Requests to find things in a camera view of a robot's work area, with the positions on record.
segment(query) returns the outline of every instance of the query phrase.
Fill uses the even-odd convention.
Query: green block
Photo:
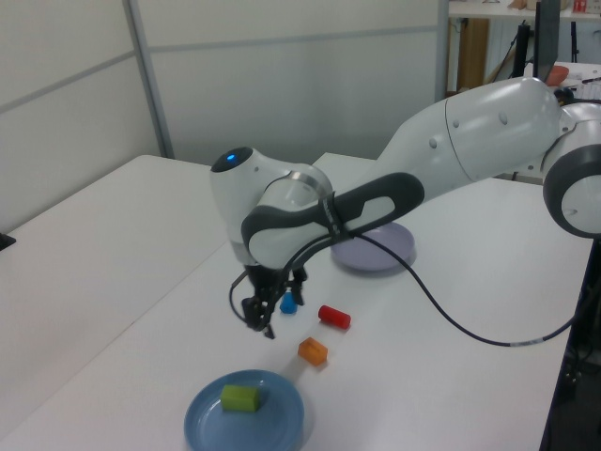
[[[256,412],[259,408],[259,389],[226,385],[222,390],[220,400],[225,411]]]

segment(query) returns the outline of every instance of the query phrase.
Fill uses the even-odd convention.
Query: lavender plate
[[[363,235],[385,245],[405,261],[413,255],[415,239],[402,225],[389,223],[374,228]],[[400,264],[370,242],[358,238],[331,247],[332,258],[341,265],[359,271],[385,271]]]

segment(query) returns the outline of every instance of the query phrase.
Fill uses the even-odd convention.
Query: white wall
[[[576,24],[578,63],[601,64],[601,23]],[[571,61],[572,36],[569,23],[560,23],[558,61]]]
[[[180,160],[375,158],[444,88],[446,2],[133,3]]]
[[[159,154],[121,0],[0,0],[0,231]]]

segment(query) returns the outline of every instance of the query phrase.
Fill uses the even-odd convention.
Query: orange cube
[[[328,348],[312,337],[299,344],[299,356],[313,366],[319,366],[328,360]]]

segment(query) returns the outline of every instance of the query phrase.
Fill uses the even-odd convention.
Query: red cylinder
[[[319,313],[317,315],[323,322],[327,322],[332,326],[336,326],[344,330],[350,327],[350,315],[347,315],[346,313],[336,310],[335,308],[331,308],[327,305],[322,305],[321,308],[319,308]]]

